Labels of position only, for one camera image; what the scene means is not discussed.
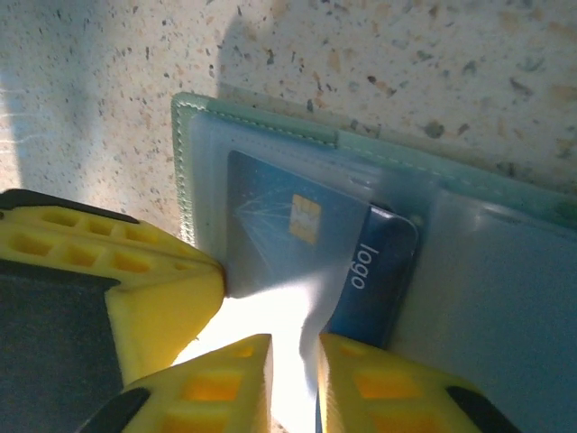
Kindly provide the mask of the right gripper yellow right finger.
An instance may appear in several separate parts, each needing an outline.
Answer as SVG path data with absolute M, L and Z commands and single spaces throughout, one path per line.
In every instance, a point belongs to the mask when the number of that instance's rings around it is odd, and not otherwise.
M 344 336 L 317 356 L 322 433 L 522 433 L 463 378 Z

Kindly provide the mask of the pale green card holder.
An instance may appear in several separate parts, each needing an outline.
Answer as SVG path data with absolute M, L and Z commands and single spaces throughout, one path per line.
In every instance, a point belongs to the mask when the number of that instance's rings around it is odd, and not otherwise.
M 461 376 L 522 433 L 577 433 L 577 198 L 385 143 L 180 93 L 173 98 L 181 234 L 226 272 L 227 158 L 335 161 L 417 230 L 389 338 L 378 347 Z M 270 333 L 228 293 L 209 327 Z

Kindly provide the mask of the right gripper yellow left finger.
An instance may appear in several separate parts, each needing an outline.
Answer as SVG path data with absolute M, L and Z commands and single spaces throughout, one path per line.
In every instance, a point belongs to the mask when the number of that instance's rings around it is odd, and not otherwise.
M 246 337 L 131 383 L 80 433 L 270 433 L 272 337 Z

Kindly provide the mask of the blue credit card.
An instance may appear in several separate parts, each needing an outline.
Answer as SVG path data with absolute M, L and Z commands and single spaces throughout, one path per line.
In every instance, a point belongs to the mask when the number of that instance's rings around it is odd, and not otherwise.
M 411 222 L 368 200 L 363 174 L 335 161 L 227 158 L 228 293 L 272 334 L 272 416 L 317 433 L 317 339 L 387 341 L 417 248 Z

